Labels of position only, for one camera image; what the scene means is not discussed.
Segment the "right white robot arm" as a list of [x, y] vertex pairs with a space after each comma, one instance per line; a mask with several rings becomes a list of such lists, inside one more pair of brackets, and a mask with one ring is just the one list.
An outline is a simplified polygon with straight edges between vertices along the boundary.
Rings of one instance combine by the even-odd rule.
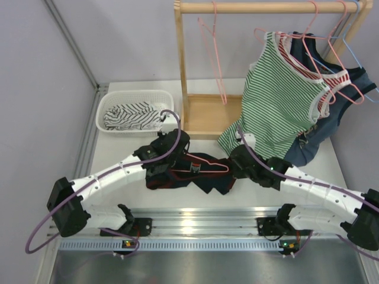
[[263, 188], [298, 196], [314, 204], [306, 208], [284, 204], [275, 224], [282, 234], [311, 230], [345, 236], [356, 246], [378, 250], [378, 191], [351, 191], [316, 179], [283, 159], [264, 159], [250, 147], [239, 145], [230, 154], [233, 174]]

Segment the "pink hanger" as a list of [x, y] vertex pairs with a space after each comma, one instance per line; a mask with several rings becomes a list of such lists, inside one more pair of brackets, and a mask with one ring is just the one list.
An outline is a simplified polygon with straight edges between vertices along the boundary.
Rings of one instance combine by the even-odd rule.
[[[217, 4], [215, 1], [212, 2], [213, 4], [213, 12], [214, 12], [214, 18], [213, 18], [213, 25], [210, 28], [201, 17], [198, 18], [198, 25], [201, 31], [201, 36], [204, 41], [205, 49], [207, 51], [207, 55], [210, 59], [210, 64], [214, 73], [214, 78], [216, 80], [216, 85], [219, 90], [220, 98], [223, 105], [227, 104], [227, 95], [226, 90], [224, 87], [223, 82], [223, 75], [221, 70], [221, 64], [220, 64], [220, 58], [219, 58], [219, 50], [217, 47], [217, 39], [216, 39], [216, 23], [217, 23]], [[208, 44], [207, 37], [205, 36], [205, 32], [208, 32], [213, 41], [213, 51], [211, 51], [211, 48]]]
[[[300, 39], [302, 40], [303, 46], [304, 46], [304, 48], [306, 49], [306, 52], [307, 52], [307, 54], [308, 54], [309, 57], [310, 57], [310, 60], [311, 60], [311, 62], [312, 62], [312, 64], [313, 64], [313, 66], [314, 66], [315, 71], [319, 74], [319, 77], [320, 77], [321, 79], [324, 79], [324, 78], [322, 77], [321, 73], [319, 72], [319, 69], [318, 69], [318, 67], [316, 66], [316, 63], [315, 63], [315, 61], [314, 61], [314, 59], [313, 59], [311, 53], [309, 52], [309, 49], [308, 49], [307, 44], [306, 44], [306, 42], [305, 42], [305, 38], [307, 37], [307, 32], [308, 32], [309, 29], [311, 28], [311, 25], [314, 23], [314, 21], [315, 21], [316, 18], [317, 18], [317, 15], [318, 15], [318, 13], [319, 13], [319, 8], [318, 8], [318, 6], [317, 6], [317, 3], [316, 3], [315, 1], [309, 1], [309, 3], [312, 3], [312, 4], [314, 5], [314, 17], [312, 18], [312, 20], [311, 20], [310, 23], [308, 24], [308, 26], [307, 26], [307, 28], [305, 29], [304, 33], [302, 33], [302, 35], [294, 35], [294, 34], [289, 35], [289, 34], [285, 34], [285, 36], [287, 36], [287, 37], [291, 37], [291, 38], [300, 38]], [[263, 39], [261, 39], [260, 36], [257, 35], [257, 32], [258, 32], [258, 31], [263, 31], [263, 32], [265, 33], [266, 30], [264, 30], [264, 29], [262, 29], [262, 28], [256, 28], [256, 29], [254, 29], [254, 36], [255, 36], [255, 38], [256, 38], [261, 44], [263, 44], [263, 43], [264, 43]], [[335, 95], [334, 95], [334, 93], [333, 93], [331, 90], [329, 90], [329, 93], [330, 93], [330, 95], [332, 96], [333, 100], [330, 101], [330, 99], [326, 99], [326, 96], [323, 96], [323, 97], [322, 97], [322, 100], [323, 100], [324, 102], [327, 102], [328, 104], [333, 104], [333, 103], [336, 101]]]
[[319, 37], [314, 36], [314, 39], [326, 40], [329, 45], [328, 60], [335, 59], [341, 67], [344, 67], [340, 55], [345, 50], [350, 50], [348, 46], [349, 41], [353, 39], [355, 34], [360, 29], [366, 16], [370, 13], [373, 6], [373, 1], [335, 1], [335, 2], [315, 2], [311, 1], [314, 8], [309, 9], [308, 12], [313, 12], [315, 16], [319, 13], [338, 14], [342, 16], [339, 22], [344, 22], [342, 30], [337, 37], [334, 36], [336, 28], [332, 28], [328, 36]]
[[205, 153], [186, 153], [171, 168], [180, 179], [213, 178], [230, 173], [227, 159], [217, 159]]

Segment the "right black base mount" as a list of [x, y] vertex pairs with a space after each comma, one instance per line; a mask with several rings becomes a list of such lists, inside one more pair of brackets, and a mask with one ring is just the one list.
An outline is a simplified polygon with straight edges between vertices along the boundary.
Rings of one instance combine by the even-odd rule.
[[260, 217], [256, 223], [260, 236], [296, 235], [296, 230], [287, 221], [279, 221], [276, 217]]

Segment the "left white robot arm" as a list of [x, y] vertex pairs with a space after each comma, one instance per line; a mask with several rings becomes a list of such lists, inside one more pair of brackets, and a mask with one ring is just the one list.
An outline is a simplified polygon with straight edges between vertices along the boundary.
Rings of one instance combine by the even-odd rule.
[[184, 154], [189, 142], [185, 131], [175, 129], [103, 171], [71, 181], [65, 177], [57, 180], [47, 209], [60, 236], [71, 237], [89, 228], [131, 233], [135, 218], [130, 209], [123, 204], [104, 205], [104, 198], [131, 183], [164, 173]]

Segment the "pink hanger under red top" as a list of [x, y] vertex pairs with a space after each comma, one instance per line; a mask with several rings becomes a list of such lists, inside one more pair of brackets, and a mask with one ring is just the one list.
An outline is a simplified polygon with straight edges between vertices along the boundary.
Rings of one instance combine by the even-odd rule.
[[344, 22], [342, 30], [337, 37], [334, 36], [336, 28], [332, 28], [328, 36], [319, 37], [314, 36], [314, 39], [326, 40], [329, 45], [328, 60], [335, 59], [341, 67], [344, 67], [340, 55], [345, 50], [350, 50], [348, 46], [349, 41], [353, 39], [355, 34], [360, 29], [366, 16], [370, 13], [373, 6], [373, 1], [335, 1], [335, 2], [315, 2], [311, 1], [314, 8], [309, 9], [308, 12], [313, 12], [315, 16], [319, 13], [338, 14], [342, 16], [339, 22]]

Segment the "wooden clothes rack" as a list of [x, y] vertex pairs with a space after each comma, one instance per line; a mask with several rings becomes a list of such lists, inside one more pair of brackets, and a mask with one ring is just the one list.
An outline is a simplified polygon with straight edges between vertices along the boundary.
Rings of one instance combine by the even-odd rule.
[[352, 40], [373, 7], [373, 1], [348, 2], [240, 2], [219, 4], [174, 2], [174, 16], [179, 56], [179, 71], [182, 92], [181, 127], [193, 139], [215, 140], [237, 118], [241, 112], [240, 95], [221, 93], [189, 93], [185, 66], [184, 14], [341, 14], [349, 16], [347, 23], [351, 30], [346, 39]]

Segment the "dark blue tank top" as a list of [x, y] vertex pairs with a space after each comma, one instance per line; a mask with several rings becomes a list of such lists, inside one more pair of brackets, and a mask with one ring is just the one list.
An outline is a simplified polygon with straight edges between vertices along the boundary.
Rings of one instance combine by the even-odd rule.
[[[306, 47], [300, 39], [292, 39], [290, 54], [306, 68], [314, 72], [314, 67], [317, 66], [323, 75], [335, 75], [342, 70], [339, 65], [329, 63], [321, 57], [316, 49], [315, 39], [305, 38], [305, 42]], [[284, 157], [286, 161], [298, 167], [305, 166], [314, 159], [320, 143], [337, 131], [352, 101], [361, 98], [358, 91], [351, 85], [342, 88], [341, 92], [350, 100], [337, 94], [336, 102], [329, 105], [329, 115], [326, 118], [320, 118], [314, 126], [294, 140]]]

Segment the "navy maroon tank top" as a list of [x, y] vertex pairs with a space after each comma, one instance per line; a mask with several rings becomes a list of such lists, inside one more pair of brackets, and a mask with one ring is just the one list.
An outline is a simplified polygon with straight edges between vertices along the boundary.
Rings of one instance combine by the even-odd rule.
[[236, 179], [229, 159], [217, 159], [205, 153], [187, 153], [172, 168], [146, 179], [146, 187], [176, 189], [195, 184], [206, 194], [213, 189], [220, 194], [229, 193]]

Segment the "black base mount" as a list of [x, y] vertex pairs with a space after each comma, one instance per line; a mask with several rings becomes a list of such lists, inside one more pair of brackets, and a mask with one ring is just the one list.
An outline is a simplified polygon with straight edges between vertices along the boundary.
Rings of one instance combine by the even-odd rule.
[[260, 236], [296, 235], [296, 230], [287, 221], [279, 221], [276, 217], [260, 217], [256, 223]]
[[135, 218], [133, 223], [127, 222], [120, 229], [116, 230], [118, 233], [132, 237], [146, 237], [150, 235], [151, 231], [151, 218]]

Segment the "black white striped shirt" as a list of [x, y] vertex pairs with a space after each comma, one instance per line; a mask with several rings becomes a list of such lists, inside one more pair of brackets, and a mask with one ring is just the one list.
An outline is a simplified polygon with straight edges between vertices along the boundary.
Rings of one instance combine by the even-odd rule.
[[153, 130], [162, 126], [160, 112], [149, 102], [117, 104], [104, 114], [107, 130]]

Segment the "red striped tank top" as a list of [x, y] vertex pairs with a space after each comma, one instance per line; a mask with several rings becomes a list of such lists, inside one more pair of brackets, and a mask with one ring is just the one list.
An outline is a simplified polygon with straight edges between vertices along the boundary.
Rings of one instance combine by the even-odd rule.
[[337, 70], [334, 72], [323, 70], [321, 60], [313, 53], [313, 38], [292, 38], [281, 33], [275, 39], [279, 53], [285, 61], [299, 74], [306, 79], [317, 83], [325, 83], [328, 90], [317, 100], [316, 110], [319, 118], [329, 116], [329, 108], [336, 104], [336, 93], [351, 83], [347, 70]]

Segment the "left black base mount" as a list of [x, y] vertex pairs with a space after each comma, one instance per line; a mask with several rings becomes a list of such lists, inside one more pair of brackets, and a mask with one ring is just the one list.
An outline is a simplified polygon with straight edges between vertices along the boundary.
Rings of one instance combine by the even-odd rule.
[[118, 233], [132, 237], [146, 237], [150, 235], [151, 231], [151, 218], [135, 218], [133, 223], [127, 222], [120, 229], [116, 230]]

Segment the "green striped tank top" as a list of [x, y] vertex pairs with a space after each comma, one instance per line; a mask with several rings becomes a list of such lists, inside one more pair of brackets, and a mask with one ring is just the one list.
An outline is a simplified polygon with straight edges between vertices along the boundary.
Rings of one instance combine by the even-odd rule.
[[259, 60], [249, 68], [240, 118], [217, 140], [226, 154], [239, 145], [240, 127], [254, 135], [259, 155], [282, 159], [298, 135], [318, 120], [318, 101], [330, 88], [323, 79], [309, 79], [295, 70], [280, 53], [279, 39], [275, 32], [266, 33]]

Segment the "aluminium rail frame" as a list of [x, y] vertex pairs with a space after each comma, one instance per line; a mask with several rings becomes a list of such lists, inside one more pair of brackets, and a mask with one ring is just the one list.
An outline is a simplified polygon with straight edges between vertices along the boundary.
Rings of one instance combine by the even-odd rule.
[[[149, 144], [155, 136], [123, 137], [98, 132], [95, 126], [95, 111], [100, 100], [110, 92], [137, 89], [162, 89], [173, 97], [172, 103], [168, 100], [167, 106], [172, 106], [181, 115], [182, 94], [180, 80], [122, 82], [100, 84], [95, 95], [95, 105], [92, 107], [90, 122], [95, 130], [95, 138], [89, 142], [93, 146], [90, 150], [88, 171], [98, 172], [125, 159], [135, 149]], [[191, 151], [206, 152], [212, 156], [223, 157], [215, 140], [191, 139]], [[326, 140], [320, 147], [316, 158], [301, 170], [317, 178], [325, 179], [337, 186], [347, 187], [339, 168], [336, 154], [330, 140]], [[152, 218], [151, 236], [155, 235], [249, 235], [256, 234], [257, 217], [274, 216], [283, 204], [296, 204], [306, 208], [317, 208], [303, 196], [295, 193], [284, 194], [274, 189], [262, 188], [249, 180], [238, 180], [234, 192], [227, 195], [219, 194], [215, 189], [209, 194], [202, 192], [194, 184], [186, 188], [150, 190], [145, 187], [143, 180], [132, 180], [132, 183], [116, 187], [105, 193], [95, 194], [90, 200], [96, 209], [115, 207], [124, 204], [131, 208], [136, 218]]]

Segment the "pink hanger under green top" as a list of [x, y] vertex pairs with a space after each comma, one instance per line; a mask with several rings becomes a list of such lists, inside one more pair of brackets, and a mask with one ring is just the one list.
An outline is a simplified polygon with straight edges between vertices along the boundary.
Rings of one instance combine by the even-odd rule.
[[[312, 18], [312, 20], [311, 20], [310, 23], [308, 24], [308, 26], [307, 26], [307, 28], [305, 29], [304, 33], [302, 33], [302, 35], [294, 35], [294, 34], [289, 35], [289, 34], [285, 34], [285, 36], [287, 36], [287, 37], [291, 37], [291, 38], [300, 38], [300, 39], [302, 40], [303, 46], [304, 46], [304, 48], [306, 49], [306, 52], [307, 52], [307, 54], [308, 54], [309, 57], [310, 57], [310, 60], [311, 60], [311, 62], [312, 62], [312, 64], [313, 64], [313, 66], [314, 66], [315, 71], [319, 74], [319, 77], [320, 77], [321, 79], [324, 79], [324, 78], [322, 77], [321, 73], [319, 72], [319, 69], [318, 69], [318, 67], [316, 66], [316, 63], [315, 63], [315, 61], [314, 61], [314, 59], [313, 59], [311, 53], [309, 52], [309, 49], [308, 49], [307, 44], [306, 44], [306, 42], [305, 42], [305, 38], [307, 37], [307, 32], [308, 32], [309, 29], [311, 28], [311, 25], [314, 23], [314, 21], [315, 21], [316, 18], [317, 18], [317, 15], [318, 15], [318, 13], [319, 13], [319, 8], [318, 8], [318, 6], [317, 6], [317, 3], [316, 3], [315, 1], [309, 1], [309, 3], [312, 3], [312, 4], [314, 5], [314, 17]], [[262, 28], [256, 28], [256, 29], [254, 29], [254, 36], [255, 36], [255, 38], [256, 38], [261, 44], [263, 44], [263, 43], [264, 43], [263, 39], [261, 39], [260, 36], [257, 35], [257, 32], [258, 32], [258, 31], [263, 31], [263, 32], [265, 33], [266, 30], [264, 30], [264, 29], [262, 29]], [[333, 100], [330, 101], [330, 99], [326, 99], [326, 96], [323, 96], [323, 97], [322, 97], [322, 100], [323, 100], [324, 102], [327, 102], [328, 104], [333, 104], [333, 103], [336, 101], [335, 95], [334, 95], [334, 93], [333, 93], [331, 90], [329, 90], [329, 93], [330, 93], [330, 95], [332, 96]]]

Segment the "white plastic basket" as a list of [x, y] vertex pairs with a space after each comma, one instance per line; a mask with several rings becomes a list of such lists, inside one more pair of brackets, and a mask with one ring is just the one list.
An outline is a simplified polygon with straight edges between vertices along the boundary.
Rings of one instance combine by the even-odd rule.
[[119, 137], [148, 137], [155, 136], [160, 128], [153, 130], [132, 130], [116, 131], [107, 130], [104, 125], [104, 114], [108, 108], [117, 104], [134, 104], [138, 102], [149, 102], [161, 112], [165, 109], [174, 110], [174, 100], [172, 95], [163, 90], [133, 90], [133, 91], [114, 91], [107, 93], [98, 105], [95, 124], [97, 129], [112, 136]]

